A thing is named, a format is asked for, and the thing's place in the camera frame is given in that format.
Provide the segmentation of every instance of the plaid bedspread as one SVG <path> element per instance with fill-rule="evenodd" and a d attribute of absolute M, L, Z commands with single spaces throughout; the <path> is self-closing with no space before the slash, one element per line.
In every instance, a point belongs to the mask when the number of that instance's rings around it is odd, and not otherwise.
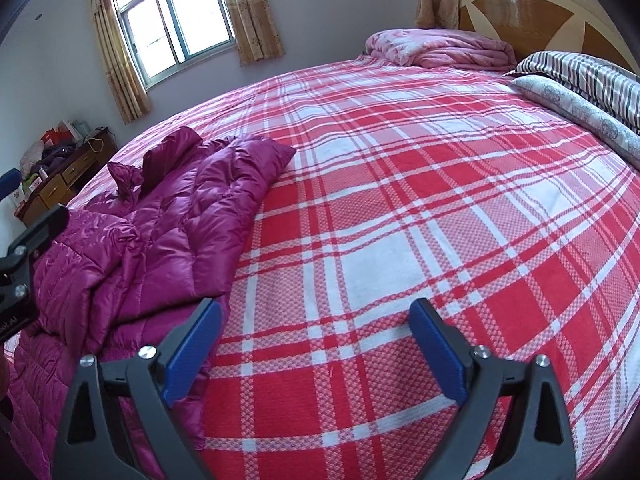
<path fill-rule="evenodd" d="M 118 152 L 140 165 L 181 125 L 298 148 L 211 374 L 219 478 L 412 479 L 455 414 L 406 324 L 420 297 L 500 356 L 549 355 L 581 477 L 611 450 L 639 397 L 640 177 L 506 81 L 361 57 L 214 99 Z M 103 170 L 73 206 L 113 189 Z"/>

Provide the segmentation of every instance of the screw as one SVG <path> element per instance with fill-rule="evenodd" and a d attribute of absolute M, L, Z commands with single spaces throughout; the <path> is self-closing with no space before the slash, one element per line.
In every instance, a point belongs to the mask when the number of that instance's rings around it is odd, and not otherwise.
<path fill-rule="evenodd" d="M 16 285 L 14 288 L 14 295 L 19 300 L 23 300 L 24 298 L 26 298 L 28 293 L 29 289 L 26 285 Z"/>
<path fill-rule="evenodd" d="M 487 346 L 478 345 L 474 347 L 474 354 L 481 359 L 488 359 L 491 357 L 491 350 Z"/>
<path fill-rule="evenodd" d="M 551 359 L 544 354 L 536 356 L 536 364 L 540 367 L 546 368 L 551 364 Z"/>
<path fill-rule="evenodd" d="M 89 368 L 93 366 L 94 363 L 95 363 L 95 357 L 92 355 L 85 355 L 84 357 L 80 358 L 80 366 L 82 368 Z"/>
<path fill-rule="evenodd" d="M 153 359 L 156 356 L 155 346 L 143 346 L 140 350 L 138 350 L 138 355 L 143 359 Z"/>

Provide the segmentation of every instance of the window frame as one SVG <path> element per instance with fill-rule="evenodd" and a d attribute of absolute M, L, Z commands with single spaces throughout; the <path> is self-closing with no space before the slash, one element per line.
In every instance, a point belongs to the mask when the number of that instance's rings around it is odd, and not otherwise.
<path fill-rule="evenodd" d="M 178 21 L 177 14 L 175 12 L 175 7 L 172 0 L 166 0 L 167 6 L 169 8 L 169 14 L 171 15 L 172 25 L 175 29 L 175 35 L 177 36 L 178 43 L 180 44 L 180 48 L 182 50 L 182 54 L 184 55 L 184 61 L 180 61 L 177 56 L 177 52 L 174 47 L 174 42 L 172 41 L 169 28 L 164 20 L 164 14 L 162 13 L 162 9 L 160 7 L 159 0 L 156 0 L 156 6 L 158 6 L 158 13 L 160 14 L 160 19 L 162 20 L 162 26 L 164 27 L 164 33 L 166 34 L 169 47 L 171 48 L 171 52 L 174 56 L 175 64 L 162 70 L 162 72 L 156 74 L 153 77 L 149 77 L 146 73 L 145 65 L 142 62 L 140 57 L 140 53 L 136 48 L 134 42 L 134 35 L 131 30 L 131 26 L 129 24 L 129 11 L 133 9 L 138 4 L 144 2 L 145 0 L 131 0 L 128 4 L 117 8 L 117 0 L 114 0 L 116 3 L 116 13 L 118 15 L 118 20 L 120 22 L 120 28 L 122 29 L 123 36 L 127 43 L 127 48 L 129 49 L 129 53 L 133 59 L 134 65 L 138 70 L 138 74 L 142 79 L 142 82 L 145 85 L 145 88 L 148 89 L 151 86 L 161 82 L 162 80 L 172 76 L 173 74 L 180 72 L 180 70 L 187 68 L 207 57 L 213 56 L 214 54 L 220 54 L 222 52 L 226 52 L 227 50 L 233 49 L 236 47 L 236 35 L 234 34 L 233 28 L 231 27 L 231 19 L 229 17 L 228 9 L 226 8 L 224 0 L 217 0 L 218 5 L 220 6 L 220 10 L 222 11 L 222 18 L 225 22 L 226 31 L 229 34 L 229 40 L 223 41 L 223 43 L 212 45 L 208 48 L 205 48 L 199 52 L 194 54 L 189 54 L 189 51 L 186 46 L 186 40 L 184 39 L 184 34 L 180 28 L 180 22 Z"/>

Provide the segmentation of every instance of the pink folded quilt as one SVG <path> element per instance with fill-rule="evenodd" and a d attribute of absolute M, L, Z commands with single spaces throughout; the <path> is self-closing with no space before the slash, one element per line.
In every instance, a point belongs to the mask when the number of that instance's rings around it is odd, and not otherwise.
<path fill-rule="evenodd" d="M 399 66 L 506 72 L 516 65 L 513 47 L 477 32 L 444 28 L 394 28 L 367 40 L 366 53 Z"/>

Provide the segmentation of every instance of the wooden desk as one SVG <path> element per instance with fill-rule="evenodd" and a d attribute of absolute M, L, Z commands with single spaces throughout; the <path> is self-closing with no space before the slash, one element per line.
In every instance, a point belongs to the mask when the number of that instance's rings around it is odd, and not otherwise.
<path fill-rule="evenodd" d="M 63 164 L 49 175 L 29 196 L 16 216 L 31 226 L 56 204 L 67 205 L 118 151 L 105 128 L 93 139 L 79 146 Z"/>

